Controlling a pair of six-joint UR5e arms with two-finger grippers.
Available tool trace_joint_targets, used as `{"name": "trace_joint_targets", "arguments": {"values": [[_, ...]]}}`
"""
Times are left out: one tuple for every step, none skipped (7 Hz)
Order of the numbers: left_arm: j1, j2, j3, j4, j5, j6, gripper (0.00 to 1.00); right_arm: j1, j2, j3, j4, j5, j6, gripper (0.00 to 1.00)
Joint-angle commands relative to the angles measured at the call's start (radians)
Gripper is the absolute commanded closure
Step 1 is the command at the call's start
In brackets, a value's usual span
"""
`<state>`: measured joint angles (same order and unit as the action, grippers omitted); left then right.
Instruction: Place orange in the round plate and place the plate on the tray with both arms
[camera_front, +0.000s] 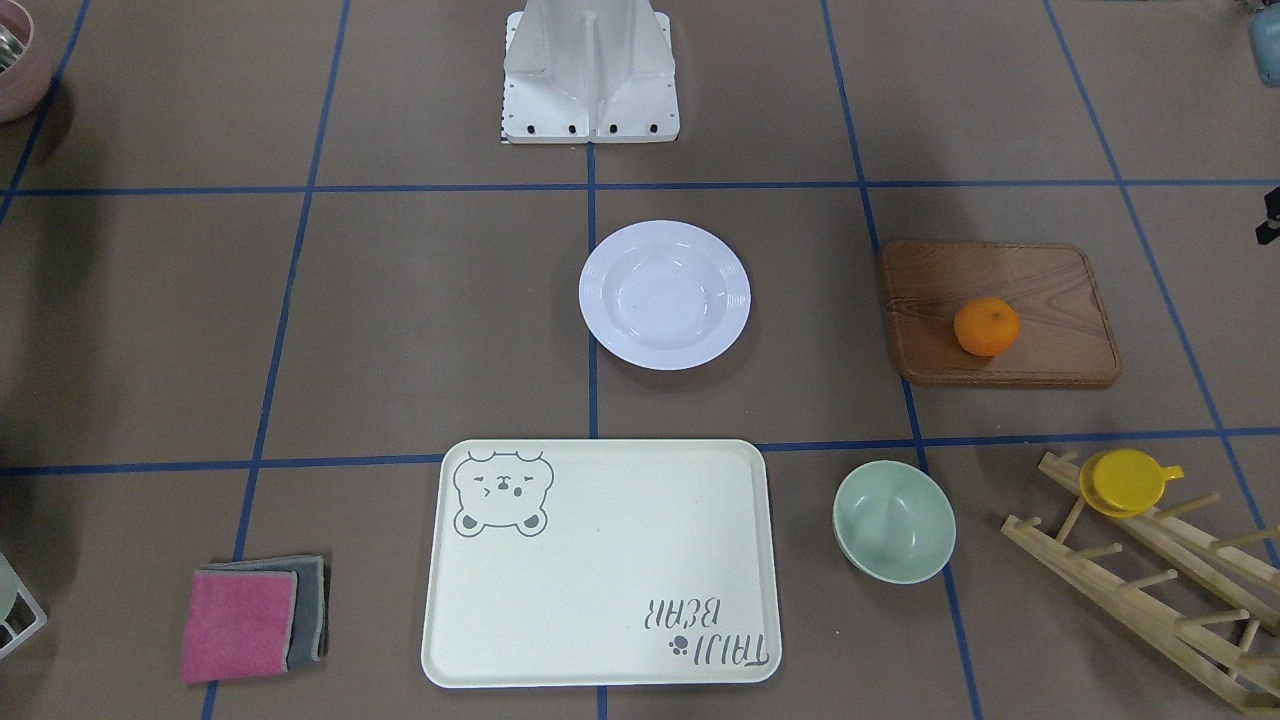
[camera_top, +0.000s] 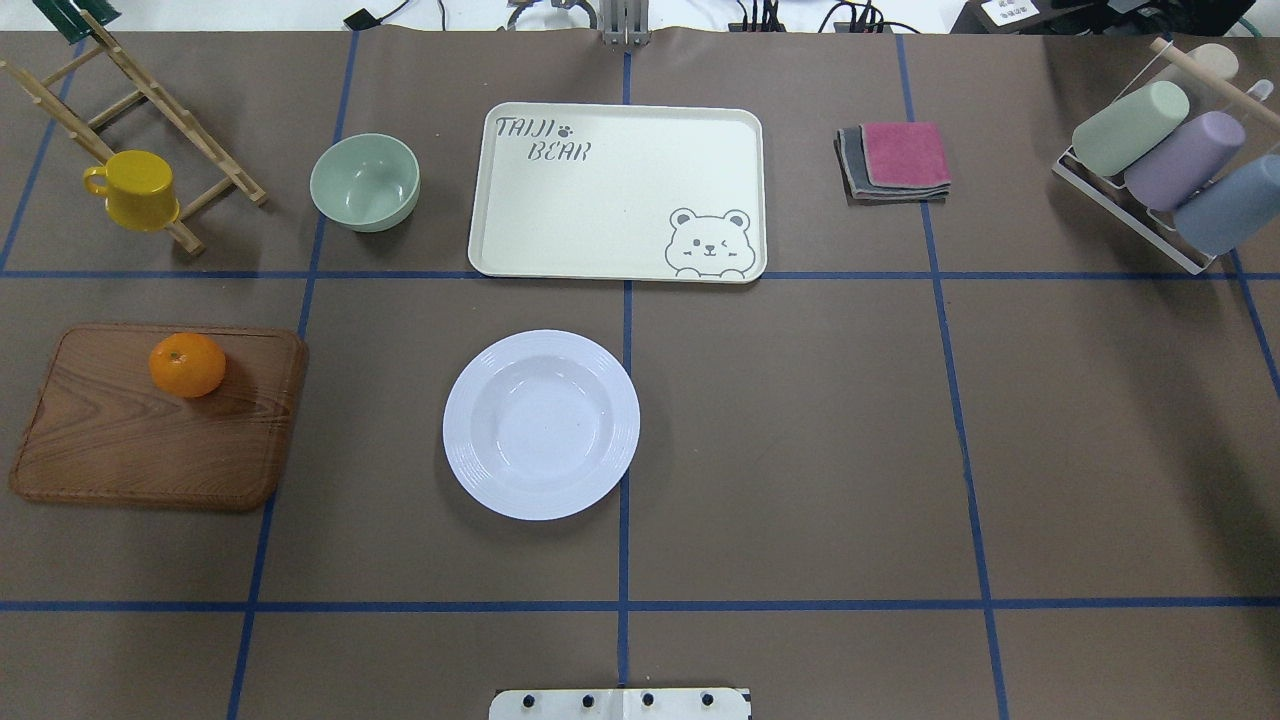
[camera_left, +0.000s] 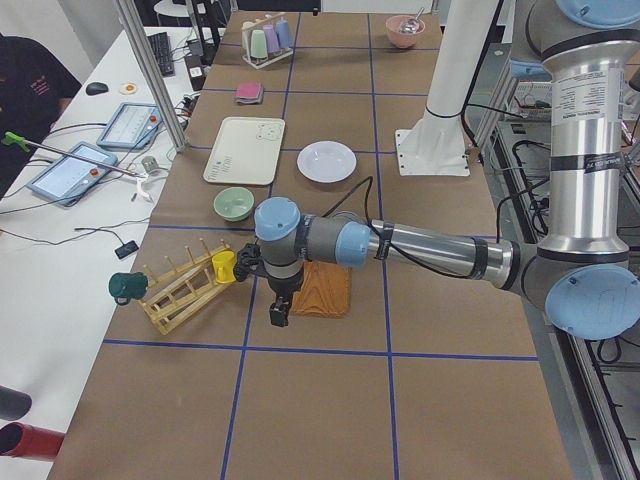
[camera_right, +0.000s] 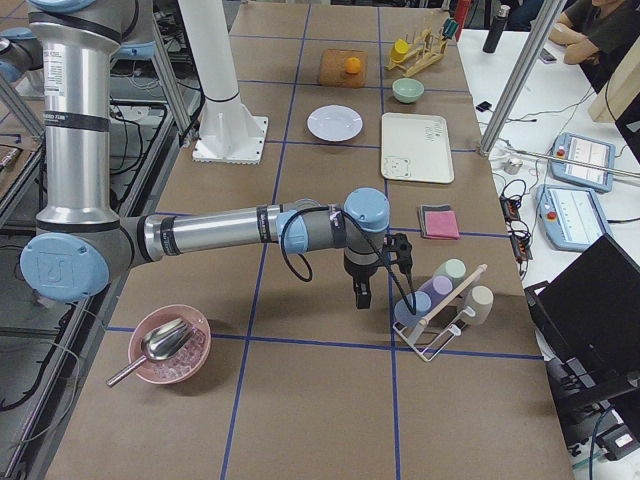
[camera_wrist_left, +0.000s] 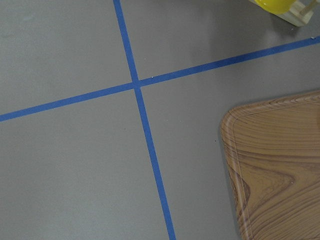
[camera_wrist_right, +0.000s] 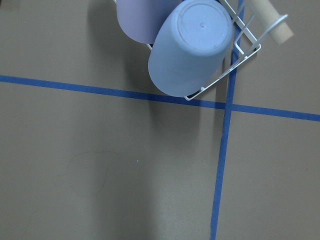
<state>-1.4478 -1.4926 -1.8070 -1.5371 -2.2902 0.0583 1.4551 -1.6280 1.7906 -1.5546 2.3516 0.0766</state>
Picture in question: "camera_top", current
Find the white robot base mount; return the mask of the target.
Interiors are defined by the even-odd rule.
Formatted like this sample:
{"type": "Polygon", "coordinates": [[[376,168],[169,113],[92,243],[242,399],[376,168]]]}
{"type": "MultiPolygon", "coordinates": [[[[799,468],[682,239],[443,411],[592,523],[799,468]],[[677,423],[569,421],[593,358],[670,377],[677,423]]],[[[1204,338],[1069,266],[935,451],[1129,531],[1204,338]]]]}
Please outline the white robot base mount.
{"type": "Polygon", "coordinates": [[[707,688],[511,689],[489,719],[751,719],[750,692],[707,688]]]}

